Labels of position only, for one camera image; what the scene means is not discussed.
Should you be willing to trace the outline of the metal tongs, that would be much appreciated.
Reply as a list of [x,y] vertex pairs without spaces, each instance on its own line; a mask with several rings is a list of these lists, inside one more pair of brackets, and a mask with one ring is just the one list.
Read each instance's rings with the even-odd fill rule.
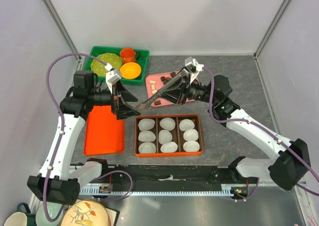
[[144,111],[158,98],[166,99],[173,104],[179,104],[185,87],[188,84],[190,72],[186,67],[182,68],[167,84],[161,87],[152,97],[145,102],[138,104],[135,109]]

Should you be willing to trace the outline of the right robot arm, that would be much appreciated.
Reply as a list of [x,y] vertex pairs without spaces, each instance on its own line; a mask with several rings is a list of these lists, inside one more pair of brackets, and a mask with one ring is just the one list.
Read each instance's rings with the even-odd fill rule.
[[160,98],[174,104],[184,104],[187,99],[209,103],[212,119],[224,127],[242,135],[261,149],[266,159],[239,157],[228,177],[234,183],[245,178],[270,179],[285,190],[291,190],[311,171],[307,144],[290,140],[263,126],[249,116],[229,95],[232,88],[227,77],[214,76],[207,86],[191,80],[189,74],[177,73],[169,83],[158,89]]

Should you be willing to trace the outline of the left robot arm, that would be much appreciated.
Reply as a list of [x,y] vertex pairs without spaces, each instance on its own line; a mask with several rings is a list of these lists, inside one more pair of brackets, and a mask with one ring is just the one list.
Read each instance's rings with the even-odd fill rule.
[[74,74],[74,85],[59,105],[57,130],[48,156],[38,174],[28,178],[27,186],[43,202],[72,205],[89,182],[95,179],[104,183],[109,179],[102,160],[90,160],[69,174],[76,141],[94,106],[110,106],[118,120],[139,115],[129,105],[137,98],[122,85],[119,70],[107,72],[105,90],[97,89],[95,79],[92,71]]

